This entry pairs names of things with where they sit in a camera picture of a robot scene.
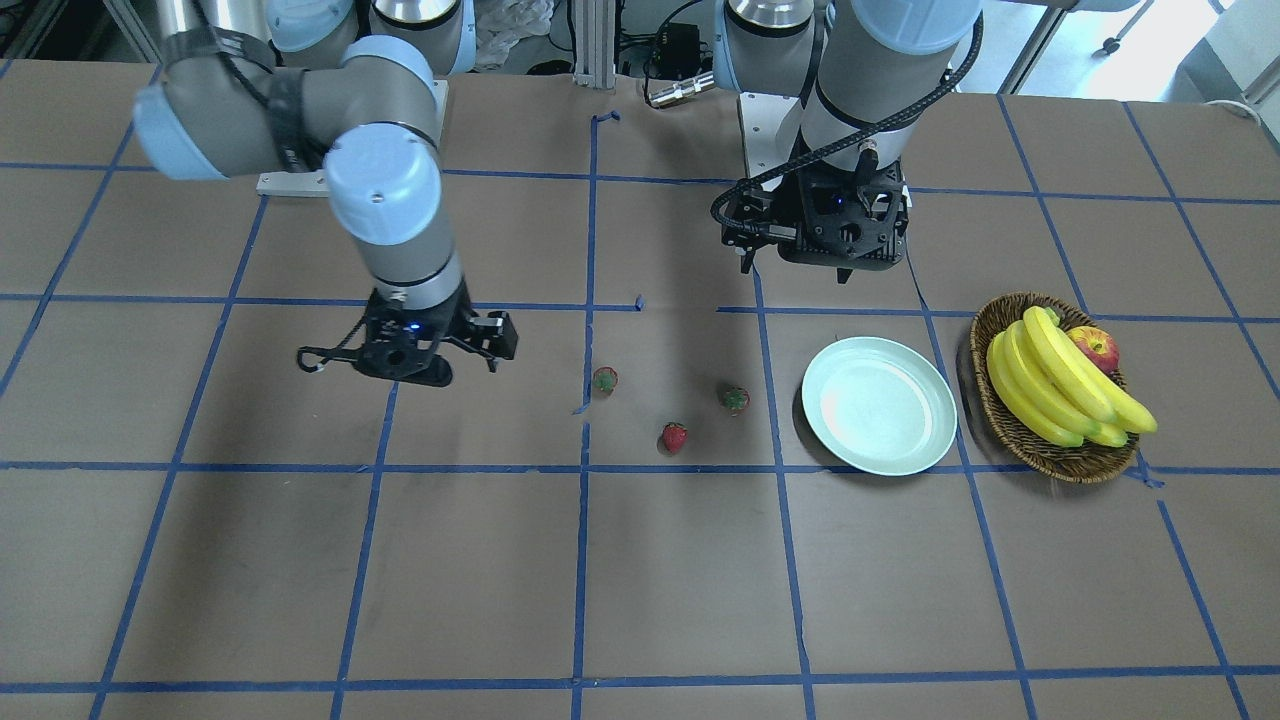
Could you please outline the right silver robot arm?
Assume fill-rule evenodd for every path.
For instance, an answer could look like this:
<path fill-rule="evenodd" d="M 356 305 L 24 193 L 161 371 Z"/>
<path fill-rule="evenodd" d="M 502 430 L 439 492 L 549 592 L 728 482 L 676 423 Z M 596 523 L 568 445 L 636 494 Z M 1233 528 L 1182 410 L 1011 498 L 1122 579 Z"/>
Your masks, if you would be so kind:
<path fill-rule="evenodd" d="M 490 370 L 515 357 L 508 313 L 480 314 L 443 200 L 438 74 L 474 64 L 471 1 L 160 1 L 163 77 L 133 127 L 174 181 L 319 172 L 372 290 L 349 340 L 301 347 L 307 373 L 444 387 L 443 345 Z"/>

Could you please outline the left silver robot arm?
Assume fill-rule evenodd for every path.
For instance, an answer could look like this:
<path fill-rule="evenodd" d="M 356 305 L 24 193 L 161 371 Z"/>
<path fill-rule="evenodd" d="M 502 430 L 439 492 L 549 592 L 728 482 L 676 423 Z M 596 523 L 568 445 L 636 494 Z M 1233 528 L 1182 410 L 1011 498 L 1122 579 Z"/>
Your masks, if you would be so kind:
<path fill-rule="evenodd" d="M 901 158 L 928 109 L 975 64 L 978 1 L 718 1 L 713 78 L 741 96 L 790 97 L 780 160 L 710 205 L 744 274 L 787 263 L 883 272 L 908 251 Z"/>

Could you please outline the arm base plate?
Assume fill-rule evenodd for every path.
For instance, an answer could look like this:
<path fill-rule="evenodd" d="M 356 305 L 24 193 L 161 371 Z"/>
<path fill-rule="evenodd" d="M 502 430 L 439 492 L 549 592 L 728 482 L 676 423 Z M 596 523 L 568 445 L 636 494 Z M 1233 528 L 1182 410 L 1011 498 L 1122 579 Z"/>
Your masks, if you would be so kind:
<path fill-rule="evenodd" d="M 844 138 L 846 126 L 823 101 L 819 85 L 796 97 L 741 94 L 745 178 L 774 191 L 799 172 L 799 158 Z"/>
<path fill-rule="evenodd" d="M 261 173 L 256 183 L 256 191 L 265 197 L 326 199 L 329 196 L 323 170 Z"/>

